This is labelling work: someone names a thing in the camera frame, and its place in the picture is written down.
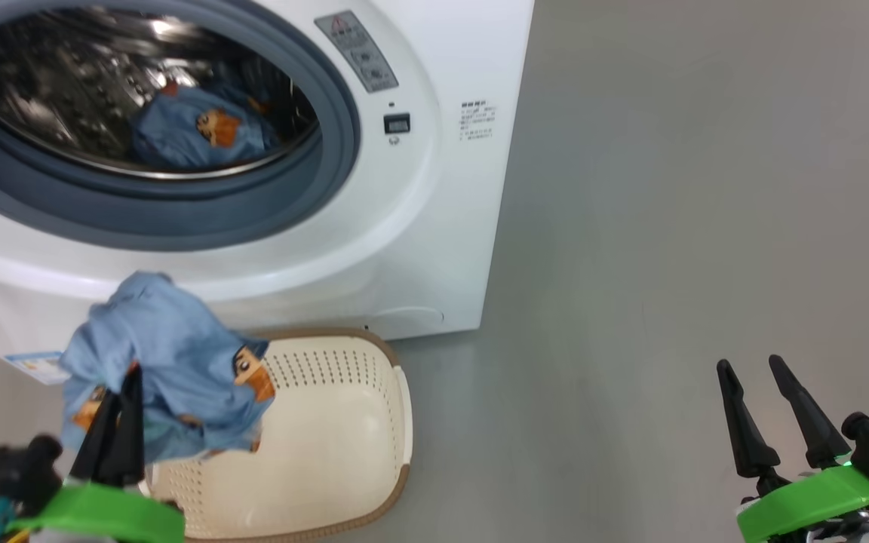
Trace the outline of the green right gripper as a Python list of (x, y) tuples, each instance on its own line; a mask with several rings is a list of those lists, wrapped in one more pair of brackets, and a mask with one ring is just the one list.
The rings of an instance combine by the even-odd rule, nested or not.
[(851, 452), (847, 441), (782, 357), (770, 355), (769, 367), (799, 424), (808, 466), (824, 471), (793, 483), (777, 474), (779, 454), (766, 443), (752, 419), (731, 363), (718, 361), (715, 371), (735, 472), (739, 477), (755, 479), (757, 494), (765, 496), (745, 503), (735, 516), (745, 543), (767, 543), (773, 537), (869, 508), (869, 478), (855, 467), (837, 466), (838, 460)]

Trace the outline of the white front-load washing machine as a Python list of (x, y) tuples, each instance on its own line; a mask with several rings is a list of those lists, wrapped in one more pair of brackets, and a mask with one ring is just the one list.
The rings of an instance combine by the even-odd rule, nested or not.
[[(0, 358), (63, 351), (93, 305), (161, 272), (243, 331), (365, 329), (395, 307), (481, 323), (535, 0), (263, 0), (324, 46), (352, 87), (362, 148), (348, 185), (275, 236), (187, 252), (104, 250), (28, 229), (0, 241)], [(352, 11), (399, 87), (369, 94), (317, 27)], [(383, 117), (407, 112), (410, 133)]]

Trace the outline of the round filter cover panel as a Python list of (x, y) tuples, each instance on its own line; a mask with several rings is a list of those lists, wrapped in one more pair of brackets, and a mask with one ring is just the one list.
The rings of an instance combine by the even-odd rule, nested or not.
[(385, 338), (432, 336), (441, 330), (444, 313), (424, 306), (395, 307), (369, 317), (365, 329)]

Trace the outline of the blue energy label sticker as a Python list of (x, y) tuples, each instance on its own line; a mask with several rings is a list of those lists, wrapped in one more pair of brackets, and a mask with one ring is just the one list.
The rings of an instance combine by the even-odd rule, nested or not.
[(45, 385), (61, 385), (70, 375), (60, 365), (61, 351), (4, 355), (4, 361)]

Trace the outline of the cream laundry basket brown rim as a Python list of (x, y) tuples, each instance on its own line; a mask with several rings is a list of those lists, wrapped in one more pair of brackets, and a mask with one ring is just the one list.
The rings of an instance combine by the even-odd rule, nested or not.
[(393, 348), (356, 329), (266, 339), (259, 448), (161, 462), (140, 487), (179, 505), (186, 543), (309, 543), (376, 521), (406, 487), (413, 405)]

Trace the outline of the grey warning label sticker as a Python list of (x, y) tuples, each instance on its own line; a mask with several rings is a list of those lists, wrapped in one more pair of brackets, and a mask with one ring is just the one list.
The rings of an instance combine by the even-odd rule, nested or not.
[(315, 24), (344, 56), (369, 94), (393, 90), (399, 80), (372, 35), (352, 11), (324, 15)]

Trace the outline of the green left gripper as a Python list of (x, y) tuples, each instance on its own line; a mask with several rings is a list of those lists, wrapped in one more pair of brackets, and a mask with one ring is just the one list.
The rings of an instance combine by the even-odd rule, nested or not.
[[(138, 484), (145, 468), (143, 374), (125, 375), (118, 396), (95, 388), (72, 417), (85, 432), (70, 470), (80, 481), (100, 481), (114, 440), (114, 484)], [(184, 543), (184, 515), (167, 503), (120, 488), (87, 483), (63, 486), (41, 512), (9, 523), (9, 532), (67, 532), (123, 543)]]

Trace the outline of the blue printed garment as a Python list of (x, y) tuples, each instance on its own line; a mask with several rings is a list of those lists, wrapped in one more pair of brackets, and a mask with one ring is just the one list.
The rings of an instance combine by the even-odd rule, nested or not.
[(217, 170), (278, 152), (281, 141), (259, 102), (232, 80), (191, 87), (169, 82), (130, 120), (132, 151), (149, 165)]
[(91, 307), (60, 357), (69, 375), (61, 443), (80, 448), (100, 402), (138, 370), (148, 463), (254, 453), (275, 399), (263, 365), (268, 346), (229, 330), (168, 276), (136, 272)]

